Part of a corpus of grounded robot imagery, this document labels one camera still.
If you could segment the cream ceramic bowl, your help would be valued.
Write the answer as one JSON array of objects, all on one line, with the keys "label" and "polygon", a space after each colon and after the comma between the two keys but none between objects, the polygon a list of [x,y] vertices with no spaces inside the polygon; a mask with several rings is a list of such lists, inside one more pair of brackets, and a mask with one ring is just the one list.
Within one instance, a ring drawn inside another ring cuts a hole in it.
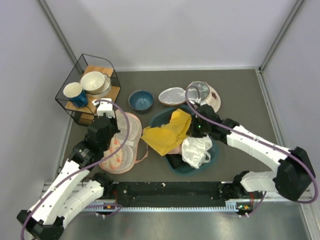
[{"label": "cream ceramic bowl", "polygon": [[88,72],[80,80],[82,88],[91,95],[102,93],[105,82],[105,75],[98,71]]}]

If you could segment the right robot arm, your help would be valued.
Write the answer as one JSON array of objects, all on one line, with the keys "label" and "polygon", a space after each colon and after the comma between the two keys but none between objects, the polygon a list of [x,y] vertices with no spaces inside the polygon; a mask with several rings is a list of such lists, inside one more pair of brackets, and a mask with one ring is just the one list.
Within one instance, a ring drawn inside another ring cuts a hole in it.
[{"label": "right robot arm", "polygon": [[191,137],[210,137],[241,150],[269,167],[269,171],[242,171],[233,179],[233,192],[245,198],[252,192],[274,192],[297,202],[316,174],[307,152],[301,147],[286,148],[269,142],[245,129],[238,122],[220,119],[214,109],[204,104],[192,110]]}]

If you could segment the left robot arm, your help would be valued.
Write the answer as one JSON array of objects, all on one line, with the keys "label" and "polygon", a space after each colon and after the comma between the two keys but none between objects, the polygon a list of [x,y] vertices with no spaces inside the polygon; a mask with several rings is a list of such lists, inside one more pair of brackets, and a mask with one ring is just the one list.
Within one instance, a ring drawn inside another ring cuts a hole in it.
[{"label": "left robot arm", "polygon": [[16,219],[21,223],[20,239],[29,233],[35,240],[58,240],[69,223],[91,202],[109,198],[114,191],[105,173],[95,173],[76,194],[73,190],[91,170],[104,160],[112,138],[120,130],[115,114],[96,116],[87,128],[84,139],[76,144],[62,170],[44,195],[28,210],[21,210]]}]

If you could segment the black garment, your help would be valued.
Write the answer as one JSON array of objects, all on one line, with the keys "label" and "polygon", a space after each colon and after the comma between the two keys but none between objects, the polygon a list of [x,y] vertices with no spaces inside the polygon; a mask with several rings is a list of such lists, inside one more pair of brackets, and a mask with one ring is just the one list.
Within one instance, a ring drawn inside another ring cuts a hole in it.
[{"label": "black garment", "polygon": [[166,159],[173,169],[179,169],[186,165],[181,154],[167,154]]}]

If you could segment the white bra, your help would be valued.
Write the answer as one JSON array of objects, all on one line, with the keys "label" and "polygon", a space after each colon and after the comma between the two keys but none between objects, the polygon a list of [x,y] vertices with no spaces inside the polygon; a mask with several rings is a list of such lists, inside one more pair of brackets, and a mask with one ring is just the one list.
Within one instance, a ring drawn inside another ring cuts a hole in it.
[{"label": "white bra", "polygon": [[208,136],[188,136],[181,145],[182,160],[192,168],[199,169],[203,164],[211,161],[209,150],[212,146],[212,140]]}]

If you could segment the floral mesh laundry bag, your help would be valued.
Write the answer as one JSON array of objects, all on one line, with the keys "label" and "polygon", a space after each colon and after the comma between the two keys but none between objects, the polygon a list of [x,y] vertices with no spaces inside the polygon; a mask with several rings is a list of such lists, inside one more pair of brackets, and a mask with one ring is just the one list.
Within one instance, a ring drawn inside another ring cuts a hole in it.
[{"label": "floral mesh laundry bag", "polygon": [[125,113],[129,129],[127,129],[124,115],[119,110],[116,110],[115,114],[120,132],[113,136],[109,149],[103,153],[107,159],[99,166],[110,174],[119,175],[130,171],[135,164],[140,162],[137,155],[143,130],[141,121],[134,114]]}]

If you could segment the pink bra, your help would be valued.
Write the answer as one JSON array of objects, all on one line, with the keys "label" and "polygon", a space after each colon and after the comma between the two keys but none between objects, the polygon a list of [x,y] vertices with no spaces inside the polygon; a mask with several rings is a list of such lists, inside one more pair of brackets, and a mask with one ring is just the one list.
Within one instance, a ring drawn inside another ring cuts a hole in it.
[{"label": "pink bra", "polygon": [[173,154],[182,154],[182,146],[178,146],[176,148],[174,148],[173,150],[169,151],[168,154],[173,155]]}]

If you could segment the dark blue ceramic bowl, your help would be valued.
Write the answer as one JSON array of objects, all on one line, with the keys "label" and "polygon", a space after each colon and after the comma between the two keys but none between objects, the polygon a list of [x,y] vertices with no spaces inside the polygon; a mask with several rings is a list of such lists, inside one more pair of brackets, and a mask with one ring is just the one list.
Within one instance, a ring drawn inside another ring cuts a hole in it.
[{"label": "dark blue ceramic bowl", "polygon": [[147,113],[154,104],[154,96],[147,90],[136,90],[128,97],[130,107],[140,114]]}]

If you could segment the yellow bra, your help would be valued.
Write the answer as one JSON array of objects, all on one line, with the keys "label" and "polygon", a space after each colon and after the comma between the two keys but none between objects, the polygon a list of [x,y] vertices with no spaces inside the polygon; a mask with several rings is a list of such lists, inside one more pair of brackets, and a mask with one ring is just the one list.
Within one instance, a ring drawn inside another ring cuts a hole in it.
[{"label": "yellow bra", "polygon": [[191,121],[192,115],[178,108],[171,114],[169,123],[146,127],[141,139],[163,157],[187,138]]}]

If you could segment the blue mug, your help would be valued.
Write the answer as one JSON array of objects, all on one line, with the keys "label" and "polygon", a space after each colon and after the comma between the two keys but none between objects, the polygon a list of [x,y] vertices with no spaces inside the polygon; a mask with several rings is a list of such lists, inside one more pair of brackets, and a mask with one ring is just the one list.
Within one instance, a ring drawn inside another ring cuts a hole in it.
[{"label": "blue mug", "polygon": [[63,95],[77,108],[88,105],[88,97],[82,85],[78,82],[67,84],[63,89]]}]

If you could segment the white insulated lunch bag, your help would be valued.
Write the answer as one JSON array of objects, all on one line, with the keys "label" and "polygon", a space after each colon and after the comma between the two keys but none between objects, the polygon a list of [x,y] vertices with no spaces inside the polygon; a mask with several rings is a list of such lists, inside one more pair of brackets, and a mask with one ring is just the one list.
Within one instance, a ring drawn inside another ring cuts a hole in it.
[{"label": "white insulated lunch bag", "polygon": [[186,103],[186,95],[190,102],[195,98],[201,98],[210,105],[217,113],[221,107],[221,98],[217,91],[205,81],[193,81],[189,85],[189,90],[181,87],[171,87],[162,91],[158,100],[166,106],[179,106]]}]

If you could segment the white bowl underneath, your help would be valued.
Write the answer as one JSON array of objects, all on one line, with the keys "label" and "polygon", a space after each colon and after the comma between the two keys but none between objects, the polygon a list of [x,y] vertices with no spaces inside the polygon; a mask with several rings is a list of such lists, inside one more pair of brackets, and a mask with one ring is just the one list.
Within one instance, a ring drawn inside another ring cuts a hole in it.
[{"label": "white bowl underneath", "polygon": [[98,94],[88,94],[89,96],[97,99],[97,98],[102,98],[102,97],[106,96],[110,92],[111,87],[112,87],[111,79],[107,74],[103,74],[103,75],[105,78],[105,83],[104,83],[104,87],[102,89],[102,92],[98,93]]}]

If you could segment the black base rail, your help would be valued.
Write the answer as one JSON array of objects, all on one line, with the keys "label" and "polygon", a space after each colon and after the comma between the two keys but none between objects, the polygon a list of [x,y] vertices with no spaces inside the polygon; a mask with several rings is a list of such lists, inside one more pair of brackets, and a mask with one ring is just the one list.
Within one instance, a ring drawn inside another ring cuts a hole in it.
[{"label": "black base rail", "polygon": [[217,181],[116,182],[99,198],[128,208],[224,207],[231,199],[250,200],[251,194],[240,186]]}]

